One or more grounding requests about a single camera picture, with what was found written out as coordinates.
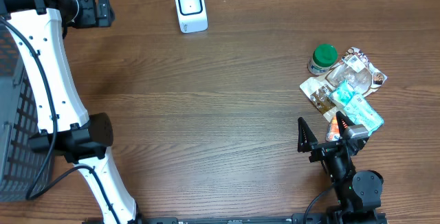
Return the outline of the grey plastic mesh basket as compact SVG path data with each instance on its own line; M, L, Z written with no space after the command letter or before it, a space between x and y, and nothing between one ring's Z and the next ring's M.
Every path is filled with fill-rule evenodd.
M34 96L10 31L1 26L1 201L24 201L43 164L28 139L37 134Z

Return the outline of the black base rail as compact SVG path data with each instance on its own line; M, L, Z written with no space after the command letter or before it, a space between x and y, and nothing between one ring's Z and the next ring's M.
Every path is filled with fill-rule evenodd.
M132 223L143 224L302 224L304 214L293 214L292 216L278 217L255 217L250 219L177 219L175 217L168 218L143 218L140 221ZM349 221L348 223L379 223L387 224L388 221L385 214L378 214L378 220L375 221ZM103 221L83 221L82 224L102 224ZM324 214L308 214L306 224L325 224L336 223L326 220Z

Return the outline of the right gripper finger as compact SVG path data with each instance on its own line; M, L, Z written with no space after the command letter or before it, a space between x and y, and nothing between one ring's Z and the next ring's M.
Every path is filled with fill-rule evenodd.
M310 152L318 144L316 136L313 134L303 117L298 118L298 152Z
M341 111L338 111L335 115L337 123L338 123L338 130L340 137L344 137L344 132L349 126L353 126L354 123Z

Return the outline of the small orange snack packet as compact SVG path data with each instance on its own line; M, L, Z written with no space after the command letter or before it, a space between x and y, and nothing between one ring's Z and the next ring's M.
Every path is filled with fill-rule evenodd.
M338 119L336 116L334 116L329 123L329 128L326 134L326 141L334 142L334 141L338 141L339 139L340 139L340 131L338 126Z

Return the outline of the teal snack packet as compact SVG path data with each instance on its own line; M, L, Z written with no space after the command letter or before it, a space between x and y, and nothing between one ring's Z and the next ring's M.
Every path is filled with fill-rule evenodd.
M363 125L367 129L369 136L384 123L382 117L361 94L355 94L344 106L343 110L354 124Z

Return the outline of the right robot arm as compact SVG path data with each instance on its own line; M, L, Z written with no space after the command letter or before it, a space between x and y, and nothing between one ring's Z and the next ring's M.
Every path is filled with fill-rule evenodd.
M319 161L331 185L311 201L304 213L292 219L300 223L386 223L386 215L376 211L381 206L383 177L374 170L357 171L352 160L365 147L369 132L340 111L336 120L340 138L320 143L306 121L298 118L298 152L309 153L311 163ZM313 215L312 207L330 191L335 192L338 204Z

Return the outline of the beige plastic pouch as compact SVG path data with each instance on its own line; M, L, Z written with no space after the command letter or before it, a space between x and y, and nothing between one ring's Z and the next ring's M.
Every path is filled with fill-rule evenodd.
M356 47L351 47L335 65L323 75L310 77L300 85L302 92L319 110L327 121L331 121L341 104L335 104L330 94L344 81L356 93L366 97L376 92L387 80L387 75L376 68L367 55Z

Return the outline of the small teal tissue pack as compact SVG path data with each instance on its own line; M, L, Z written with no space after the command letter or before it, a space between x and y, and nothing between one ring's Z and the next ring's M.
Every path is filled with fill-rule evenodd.
M338 87L330 93L329 99L338 107L344 108L356 94L348 80L342 81Z

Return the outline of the white barcode scanner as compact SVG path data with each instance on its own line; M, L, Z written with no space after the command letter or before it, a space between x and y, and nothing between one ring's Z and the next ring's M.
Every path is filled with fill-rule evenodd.
M175 0L180 31L184 34L208 29L205 0Z

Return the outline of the green lid clear jar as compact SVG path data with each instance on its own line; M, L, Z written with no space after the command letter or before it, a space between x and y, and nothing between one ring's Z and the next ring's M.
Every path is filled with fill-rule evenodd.
M312 74L319 76L328 72L337 59L338 53L334 46L321 44L313 51L307 68Z

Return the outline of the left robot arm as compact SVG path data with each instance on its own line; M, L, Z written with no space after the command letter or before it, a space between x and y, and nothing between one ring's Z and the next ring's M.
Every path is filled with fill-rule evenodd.
M47 159L64 157L85 178L103 223L140 223L138 205L114 162L109 116L87 112L64 46L69 27L109 27L114 19L109 0L1 0L1 22L19 49L36 103L32 150Z

